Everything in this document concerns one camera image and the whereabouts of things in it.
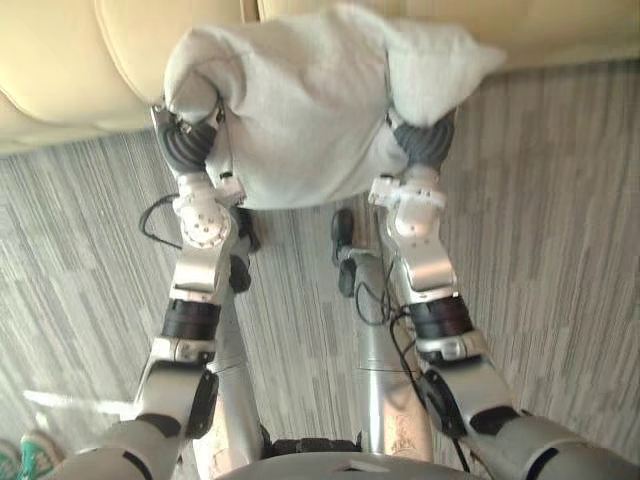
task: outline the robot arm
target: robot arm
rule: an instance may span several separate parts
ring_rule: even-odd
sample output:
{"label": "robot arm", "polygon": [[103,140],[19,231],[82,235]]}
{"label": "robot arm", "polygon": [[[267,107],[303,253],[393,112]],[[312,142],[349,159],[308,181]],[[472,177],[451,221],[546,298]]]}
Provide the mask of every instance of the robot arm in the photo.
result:
{"label": "robot arm", "polygon": [[54,478],[168,480],[186,444],[211,427],[218,377],[207,369],[229,287],[238,227],[230,207],[244,192],[233,176],[217,187],[204,169],[215,130],[180,130],[166,110],[153,112],[180,196],[183,248],[176,263],[160,336],[154,339],[135,398],[136,418],[113,426],[90,449],[65,461]]}
{"label": "robot arm", "polygon": [[383,238],[399,260],[397,294],[415,327],[418,355],[429,365],[418,385],[433,423],[465,443],[495,479],[637,478],[637,468],[612,452],[515,410],[439,239],[445,197],[437,180],[452,134],[447,122],[434,127],[444,146],[433,151],[425,150],[425,132],[397,129],[410,166],[402,179],[376,179],[369,196],[385,212]]}

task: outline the floor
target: floor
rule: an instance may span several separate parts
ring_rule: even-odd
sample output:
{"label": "floor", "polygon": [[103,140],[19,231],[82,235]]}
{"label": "floor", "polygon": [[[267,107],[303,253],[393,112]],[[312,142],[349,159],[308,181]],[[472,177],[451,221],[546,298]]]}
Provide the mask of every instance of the floor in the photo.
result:
{"label": "floor", "polygon": [[[565,67],[486,81],[442,178],[443,240],[517,404],[635,462],[639,160],[639,64]],[[137,219],[174,190],[149,132],[0,159],[0,437],[39,427],[71,451],[131,399],[176,258]],[[371,239],[364,197],[344,203]],[[328,260],[336,207],[256,216],[263,248],[238,311],[274,437],[359,430],[355,309]],[[152,227],[177,240],[169,209]]]}

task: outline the black cable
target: black cable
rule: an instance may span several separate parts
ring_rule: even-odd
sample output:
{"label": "black cable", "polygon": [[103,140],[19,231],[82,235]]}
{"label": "black cable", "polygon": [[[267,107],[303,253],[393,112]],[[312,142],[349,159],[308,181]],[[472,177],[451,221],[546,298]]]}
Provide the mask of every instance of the black cable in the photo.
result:
{"label": "black cable", "polygon": [[385,324],[384,316],[382,317],[382,320],[380,320],[379,322],[374,322],[369,320],[362,312],[362,309],[360,307],[360,289],[361,288],[364,288],[365,292],[367,292],[371,296],[371,298],[373,298],[376,302],[382,303],[382,299],[380,299],[375,293],[373,293],[369,284],[365,282],[359,282],[358,285],[356,286],[356,291],[354,292],[353,296],[356,302],[356,312],[358,312],[358,316],[360,317],[360,320],[362,320],[364,323],[366,323],[370,327],[379,327],[381,325],[384,325]]}
{"label": "black cable", "polygon": [[154,242],[163,243],[170,247],[177,248],[178,250],[182,250],[182,247],[180,245],[176,245],[175,243],[170,242],[169,240],[160,238],[154,233],[151,233],[147,230],[147,222],[149,221],[149,217],[154,212],[154,210],[162,205],[171,203],[175,198],[178,198],[178,197],[179,195],[177,193],[170,193],[169,195],[165,195],[163,197],[160,197],[158,200],[156,200],[149,208],[147,208],[140,215],[140,219],[138,220],[138,229],[145,237],[150,238]]}
{"label": "black cable", "polygon": [[464,456],[464,452],[462,451],[462,447],[460,446],[460,442],[455,438],[452,438],[453,447],[456,449],[456,453],[458,454],[458,459],[460,460],[460,464],[462,465],[462,469],[465,472],[471,473],[471,469],[469,468],[469,464],[467,463],[467,458]]}

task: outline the beige sofa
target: beige sofa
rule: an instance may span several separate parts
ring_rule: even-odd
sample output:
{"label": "beige sofa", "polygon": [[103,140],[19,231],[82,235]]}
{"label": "beige sofa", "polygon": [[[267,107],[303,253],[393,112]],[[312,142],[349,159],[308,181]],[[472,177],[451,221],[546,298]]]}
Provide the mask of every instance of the beige sofa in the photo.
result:
{"label": "beige sofa", "polygon": [[[149,124],[172,47],[191,26],[266,21],[337,0],[3,0],[0,155]],[[360,0],[464,25],[505,68],[637,57],[638,0]]]}

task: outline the green shoe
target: green shoe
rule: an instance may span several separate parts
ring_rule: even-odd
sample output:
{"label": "green shoe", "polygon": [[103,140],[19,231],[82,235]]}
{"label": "green shoe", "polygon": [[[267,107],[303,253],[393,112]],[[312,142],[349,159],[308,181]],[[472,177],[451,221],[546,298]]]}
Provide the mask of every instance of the green shoe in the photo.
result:
{"label": "green shoe", "polygon": [[20,471],[20,454],[9,442],[0,440],[0,480],[15,480]]}
{"label": "green shoe", "polygon": [[62,461],[55,443],[41,432],[29,432],[20,440],[22,472],[19,480],[35,480],[51,473]]}

